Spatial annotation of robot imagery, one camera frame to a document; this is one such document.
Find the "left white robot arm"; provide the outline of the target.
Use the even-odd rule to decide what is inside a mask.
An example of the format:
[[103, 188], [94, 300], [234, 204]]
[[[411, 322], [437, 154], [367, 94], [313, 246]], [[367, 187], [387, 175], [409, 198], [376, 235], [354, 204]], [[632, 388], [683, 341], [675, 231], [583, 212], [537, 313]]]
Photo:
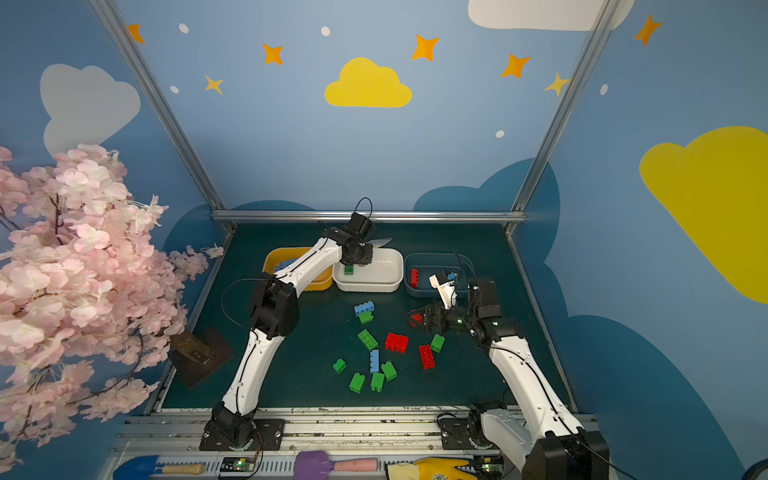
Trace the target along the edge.
[[254, 280], [248, 342], [229, 388], [212, 408], [202, 450], [244, 450], [252, 444], [261, 388], [279, 346], [298, 325], [300, 295], [338, 263], [370, 264], [372, 226], [368, 215], [354, 212], [344, 226], [325, 228], [317, 242], [287, 267]]

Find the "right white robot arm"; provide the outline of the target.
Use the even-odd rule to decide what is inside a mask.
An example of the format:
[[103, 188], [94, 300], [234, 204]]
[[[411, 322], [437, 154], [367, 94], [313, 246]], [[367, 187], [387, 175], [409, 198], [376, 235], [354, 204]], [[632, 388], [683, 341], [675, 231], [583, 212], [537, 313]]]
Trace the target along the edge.
[[503, 376], [522, 415], [501, 402], [472, 405], [465, 418], [438, 422], [443, 447], [496, 449], [523, 479], [608, 479], [610, 451], [597, 430], [588, 430], [560, 400], [538, 367], [527, 340], [500, 308], [423, 309], [427, 332], [468, 332]]

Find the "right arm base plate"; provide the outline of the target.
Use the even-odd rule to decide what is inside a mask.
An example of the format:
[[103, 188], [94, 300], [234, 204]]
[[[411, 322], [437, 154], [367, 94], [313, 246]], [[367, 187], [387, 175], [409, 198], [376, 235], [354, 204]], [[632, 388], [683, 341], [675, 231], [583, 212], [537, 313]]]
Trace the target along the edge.
[[439, 415], [436, 424], [444, 450], [494, 450], [497, 446], [483, 434], [479, 420], [473, 416]]

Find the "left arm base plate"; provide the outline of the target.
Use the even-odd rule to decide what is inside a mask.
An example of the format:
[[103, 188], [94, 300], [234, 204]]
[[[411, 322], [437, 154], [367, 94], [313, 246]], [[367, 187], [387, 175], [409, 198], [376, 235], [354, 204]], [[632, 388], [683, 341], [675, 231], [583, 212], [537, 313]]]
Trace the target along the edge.
[[281, 447], [286, 421], [246, 419], [234, 427], [209, 420], [199, 444], [200, 451], [277, 451]]

